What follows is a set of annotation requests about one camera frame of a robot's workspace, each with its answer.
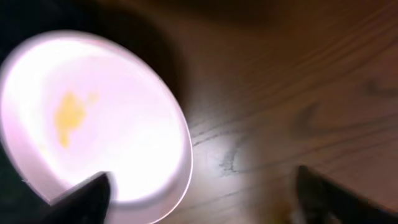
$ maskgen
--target wood grain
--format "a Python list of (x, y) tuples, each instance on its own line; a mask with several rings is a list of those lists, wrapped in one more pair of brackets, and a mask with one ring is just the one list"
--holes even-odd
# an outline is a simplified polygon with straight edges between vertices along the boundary
[(285, 223), (299, 164), (398, 210), (398, 2), (192, 2), (119, 1), (185, 67), (193, 179), (161, 223)]

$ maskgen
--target yellow stain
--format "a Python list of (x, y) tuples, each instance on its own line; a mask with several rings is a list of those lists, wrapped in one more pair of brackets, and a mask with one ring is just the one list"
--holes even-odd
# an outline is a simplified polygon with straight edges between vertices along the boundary
[(79, 128), (86, 117), (86, 104), (93, 103), (97, 99), (97, 95), (91, 94), (85, 103), (72, 92), (66, 93), (62, 98), (60, 106), (55, 112), (55, 127), (57, 128), (59, 143), (63, 147), (69, 146), (70, 132)]

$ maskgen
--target brown wooden surface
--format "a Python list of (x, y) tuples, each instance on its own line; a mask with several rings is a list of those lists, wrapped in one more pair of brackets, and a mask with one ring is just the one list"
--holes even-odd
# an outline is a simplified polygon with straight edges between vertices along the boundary
[(161, 223), (284, 223), (298, 164), (398, 210), (397, 1), (183, 2), (111, 2), (182, 71), (193, 179)]

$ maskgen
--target tabletop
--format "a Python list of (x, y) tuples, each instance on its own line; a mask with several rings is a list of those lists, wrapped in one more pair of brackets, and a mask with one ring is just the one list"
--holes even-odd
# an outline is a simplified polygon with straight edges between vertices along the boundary
[(104, 2), (178, 63), (193, 179), (161, 223), (285, 223), (300, 164), (398, 210), (398, 2), (188, 2)]

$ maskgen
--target yellow liquid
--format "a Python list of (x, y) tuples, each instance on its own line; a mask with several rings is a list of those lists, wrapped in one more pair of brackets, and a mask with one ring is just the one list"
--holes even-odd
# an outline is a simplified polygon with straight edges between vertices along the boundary
[[(96, 95), (90, 95), (88, 103), (97, 100)], [(67, 148), (70, 144), (69, 135), (79, 128), (86, 117), (86, 103), (72, 92), (66, 93), (55, 112), (55, 127), (59, 143)]]

